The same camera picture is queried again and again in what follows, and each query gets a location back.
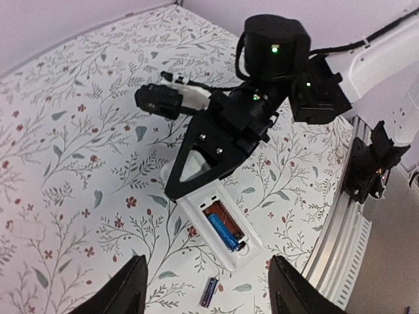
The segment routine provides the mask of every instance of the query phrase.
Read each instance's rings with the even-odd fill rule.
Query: battery compartment
[[[205,207],[202,211],[203,214],[208,218],[211,214],[217,215],[217,217],[221,220],[227,230],[234,236],[234,238],[240,243],[240,240],[243,240],[245,237],[244,232],[242,229],[237,225],[236,221],[231,217],[229,212],[226,210],[225,206],[221,203],[220,200],[216,200],[217,197],[212,197],[212,201],[214,201],[210,206],[205,207],[206,204],[202,204],[201,208]],[[246,243],[242,241],[240,246],[238,247],[237,251],[240,251],[245,247]]]

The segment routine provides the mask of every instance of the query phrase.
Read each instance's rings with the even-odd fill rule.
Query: metal rail
[[[370,142],[371,129],[364,121],[356,116],[352,120],[352,125],[354,130],[348,152],[352,149],[356,137],[362,139],[364,143]],[[349,160],[345,161],[344,174],[348,170],[348,162]],[[365,222],[362,217],[364,205],[351,200],[343,191],[344,178],[344,175],[340,178],[323,230],[302,272],[313,287],[330,300],[335,298],[334,294],[344,278],[346,271],[344,266],[348,264],[352,254],[351,248],[357,241],[356,230]]]

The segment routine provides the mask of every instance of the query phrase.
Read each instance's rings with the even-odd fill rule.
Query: leaf pattern
[[[96,208],[100,205],[100,203],[102,202],[102,197],[103,197],[103,193],[101,191],[94,191],[94,207]]]
[[[0,307],[69,313],[133,255],[149,266],[151,313],[201,313],[202,278],[222,282],[211,313],[270,313],[273,254],[302,271],[325,224],[351,138],[341,118],[290,124],[285,101],[271,140],[222,180],[264,251],[246,274],[223,268],[180,206],[164,195],[189,117],[165,120],[134,105],[159,72],[237,86],[237,37],[170,5],[80,35],[0,82]],[[186,103],[204,106],[202,103]],[[16,239],[18,223],[45,227]],[[238,296],[237,304],[231,300]]]
[[[33,271],[35,272],[37,279],[39,281],[39,283],[41,284],[41,286],[43,288],[48,288],[49,286],[49,282],[48,279],[45,277],[45,275],[43,273],[41,273],[41,271],[37,270],[36,268],[32,268]]]
[[[150,195],[149,196],[155,201],[157,204],[159,204],[162,207],[168,206],[168,201],[166,201],[163,197],[157,196],[157,195]]]
[[[147,132],[147,127],[146,126],[136,127],[137,142],[141,142],[143,140],[145,132]]]
[[[252,286],[249,283],[244,283],[243,285],[237,286],[233,289],[233,291],[237,292],[247,292],[250,291]]]
[[[168,271],[163,271],[160,275],[158,275],[159,279],[163,279],[163,278],[167,278],[167,277],[178,277],[178,275],[176,275],[174,272],[168,270]]]
[[[67,113],[67,111],[61,111],[59,113],[52,114],[51,115],[52,121],[57,121],[58,119],[60,119],[66,113]]]

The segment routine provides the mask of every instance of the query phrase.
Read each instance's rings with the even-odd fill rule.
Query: floral tablecloth
[[[133,254],[149,267],[147,313],[270,313],[267,271],[282,254],[302,271],[333,200],[351,138],[337,118],[292,124],[287,104],[269,144],[224,185],[266,248],[238,273],[163,194],[188,119],[136,108],[165,69],[232,86],[237,38],[177,6],[97,29],[0,82],[0,312],[67,313]],[[41,239],[14,226],[39,226]],[[198,303],[220,278],[209,310]]]

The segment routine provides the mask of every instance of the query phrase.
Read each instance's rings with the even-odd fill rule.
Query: black cable
[[[368,43],[371,43],[372,41],[376,40],[377,38],[383,36],[384,34],[388,33],[389,31],[395,29],[400,23],[404,22],[405,20],[411,18],[414,15],[417,15],[418,13],[419,13],[419,8],[417,8],[417,9],[413,10],[412,12],[396,19],[392,23],[384,26],[383,28],[379,29],[375,33],[369,35],[366,38],[366,41]],[[365,45],[365,41],[362,40],[362,41],[357,41],[356,43],[346,44],[344,46],[315,49],[315,50],[310,51],[310,56],[312,56],[314,54],[330,54],[330,53],[333,53],[333,52],[345,52],[345,51],[349,51],[349,50],[353,50],[353,49],[362,47],[364,45]]]

